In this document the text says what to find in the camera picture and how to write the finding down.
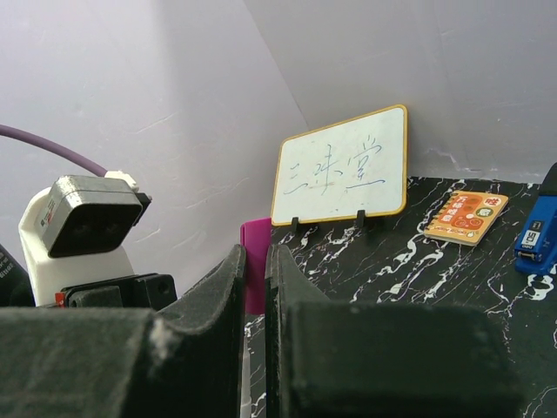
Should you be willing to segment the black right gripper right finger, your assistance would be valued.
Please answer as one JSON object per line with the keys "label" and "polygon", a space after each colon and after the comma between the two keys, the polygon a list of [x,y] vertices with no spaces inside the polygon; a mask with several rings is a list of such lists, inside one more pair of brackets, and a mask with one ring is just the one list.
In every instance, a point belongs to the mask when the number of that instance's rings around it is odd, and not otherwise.
{"label": "black right gripper right finger", "polygon": [[515,417],[499,330],[470,307],[329,299],[288,247],[265,266],[270,417]]}

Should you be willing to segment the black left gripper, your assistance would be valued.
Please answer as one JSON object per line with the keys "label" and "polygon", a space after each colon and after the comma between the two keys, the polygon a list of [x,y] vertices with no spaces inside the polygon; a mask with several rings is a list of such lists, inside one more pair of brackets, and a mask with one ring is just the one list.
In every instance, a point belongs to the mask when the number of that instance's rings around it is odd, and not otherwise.
{"label": "black left gripper", "polygon": [[[169,274],[148,273],[63,288],[45,306],[128,307],[161,310],[178,299]],[[1,249],[1,306],[36,307],[30,278],[5,248]]]}

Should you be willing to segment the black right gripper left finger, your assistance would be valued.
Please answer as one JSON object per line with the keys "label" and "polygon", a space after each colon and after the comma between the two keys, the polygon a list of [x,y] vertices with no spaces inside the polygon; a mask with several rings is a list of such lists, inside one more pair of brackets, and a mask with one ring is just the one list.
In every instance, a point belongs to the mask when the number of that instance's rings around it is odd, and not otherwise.
{"label": "black right gripper left finger", "polygon": [[237,417],[245,249],[168,307],[5,307],[4,417]]}

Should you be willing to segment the purple pen cap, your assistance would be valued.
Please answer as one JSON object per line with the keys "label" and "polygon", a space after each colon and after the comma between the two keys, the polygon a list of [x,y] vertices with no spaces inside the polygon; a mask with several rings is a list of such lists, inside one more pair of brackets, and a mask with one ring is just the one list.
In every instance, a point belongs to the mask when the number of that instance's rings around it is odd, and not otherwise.
{"label": "purple pen cap", "polygon": [[245,311],[252,315],[265,312],[265,266],[271,244],[270,218],[254,219],[240,227],[240,244],[245,259]]}

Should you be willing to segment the purple marker pen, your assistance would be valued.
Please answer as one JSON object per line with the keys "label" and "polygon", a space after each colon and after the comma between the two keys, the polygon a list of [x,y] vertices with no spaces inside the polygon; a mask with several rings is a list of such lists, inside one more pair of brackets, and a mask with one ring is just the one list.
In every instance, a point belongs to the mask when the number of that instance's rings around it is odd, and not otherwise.
{"label": "purple marker pen", "polygon": [[251,359],[250,359],[250,352],[248,347],[248,340],[246,337],[244,337],[239,417],[250,418],[251,414],[252,414]]}

